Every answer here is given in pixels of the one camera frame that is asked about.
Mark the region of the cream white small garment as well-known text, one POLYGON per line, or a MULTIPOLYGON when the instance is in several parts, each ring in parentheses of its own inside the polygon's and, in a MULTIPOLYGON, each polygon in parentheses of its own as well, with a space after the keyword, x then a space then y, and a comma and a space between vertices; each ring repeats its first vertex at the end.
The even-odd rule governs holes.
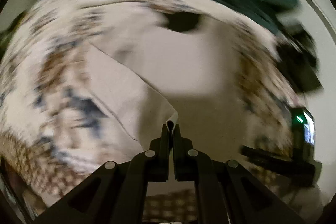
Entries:
POLYGON ((176 123, 178 113, 134 71, 97 47, 90 45, 85 57, 91 100, 105 114, 100 161, 130 161, 161 136, 164 124, 176 123))

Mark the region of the floral cream bed blanket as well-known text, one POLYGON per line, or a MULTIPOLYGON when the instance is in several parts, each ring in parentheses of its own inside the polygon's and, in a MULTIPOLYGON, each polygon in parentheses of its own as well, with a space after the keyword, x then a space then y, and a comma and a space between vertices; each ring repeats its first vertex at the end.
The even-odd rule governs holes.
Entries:
MULTIPOLYGON (((164 96, 178 113, 168 123, 195 150, 236 160, 274 194, 276 175, 241 162, 238 150, 292 153, 296 96, 276 66, 278 34, 213 0, 38 0, 1 61, 1 172, 25 219, 34 222, 104 164, 90 45, 164 96)), ((194 184, 175 179, 171 145, 169 178, 148 183, 141 222, 197 216, 194 184)))

